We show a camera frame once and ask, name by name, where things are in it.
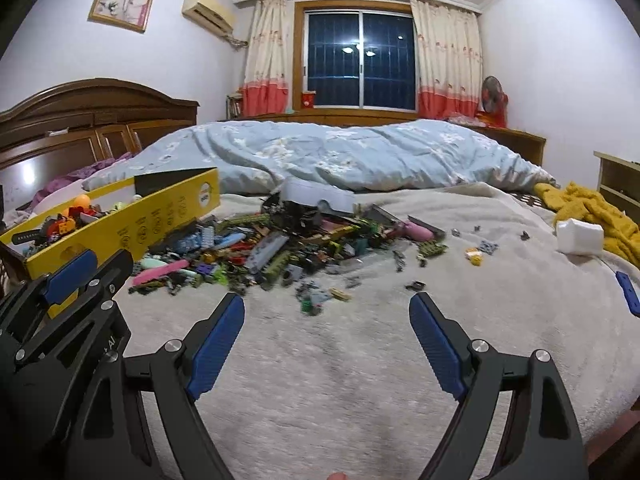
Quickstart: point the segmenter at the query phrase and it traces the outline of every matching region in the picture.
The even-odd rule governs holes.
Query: black robotic claw
[[[551,356],[502,354],[471,341],[446,319],[426,292],[409,306],[410,320],[436,377],[459,400],[447,431],[420,480],[471,477],[493,418],[498,394],[513,391],[494,466],[486,478],[586,480],[584,448],[574,410]]]
[[[97,270],[92,262],[86,251],[0,303],[4,472],[15,479],[165,479],[146,422],[146,391],[156,396],[184,480],[233,480],[194,403],[212,389],[238,336],[242,299],[227,294],[184,339],[125,358],[130,331],[112,298],[132,271],[131,256],[119,251]],[[76,289],[78,298],[36,332],[48,307]],[[508,421],[487,478],[587,479],[575,415],[548,352],[526,358],[471,341],[424,292],[409,313],[441,386],[459,401],[420,480],[471,476],[498,393],[509,390]]]

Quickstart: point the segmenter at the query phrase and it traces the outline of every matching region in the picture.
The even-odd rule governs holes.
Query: blue gripper pad
[[[629,310],[634,316],[640,317],[640,301],[638,301],[638,295],[634,290],[634,286],[632,285],[628,274],[617,271],[616,279],[622,287],[622,291],[625,293],[625,300],[626,304],[629,306]]]
[[[460,400],[466,394],[466,386],[460,377],[462,363],[418,294],[409,302],[409,321],[440,387],[453,395],[454,399]]]
[[[73,291],[91,279],[97,266],[95,253],[89,249],[83,251],[49,277],[42,297],[49,305],[63,303]]]
[[[193,357],[191,380],[187,385],[193,400],[213,388],[243,323],[244,301],[235,296]]]

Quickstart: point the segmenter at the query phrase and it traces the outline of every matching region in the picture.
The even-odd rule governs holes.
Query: white fluffy blanket
[[[333,471],[353,480],[418,478],[456,403],[438,386],[409,324],[412,293],[404,285],[412,280],[425,282],[444,315],[471,338],[526,356],[548,349],[584,440],[638,398],[640,319],[629,313],[612,270],[595,258],[558,253],[552,229],[532,210],[486,184],[358,198],[462,236],[447,236],[449,250],[426,268],[415,248],[406,252],[402,273],[391,259],[374,264],[349,303],[331,300],[318,317],[300,313],[291,288],[250,290],[236,344],[213,390],[197,402],[236,478],[324,480]],[[259,203],[224,196],[216,213],[248,212]],[[523,230],[530,240],[520,240]],[[482,238],[500,247],[473,267],[464,251]],[[640,283],[635,268],[606,259]],[[342,276],[316,280],[344,288]],[[203,285],[177,297],[163,290],[129,296],[123,288],[116,299],[132,330],[127,354],[154,352],[184,336],[225,292]],[[476,476],[489,472],[508,400],[502,394]],[[161,461],[179,477],[152,397],[145,405]]]

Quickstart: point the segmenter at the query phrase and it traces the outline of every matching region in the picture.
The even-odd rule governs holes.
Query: blue comforter
[[[220,191],[266,194],[287,175],[354,191],[486,182],[504,190],[555,184],[545,170],[473,130],[417,120],[379,127],[234,121],[169,134],[89,177],[92,190],[142,173],[220,170]]]

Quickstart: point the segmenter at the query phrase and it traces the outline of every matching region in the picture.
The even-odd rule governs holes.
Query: orange ball
[[[87,195],[78,195],[74,199],[74,207],[89,209],[91,207],[91,199]]]

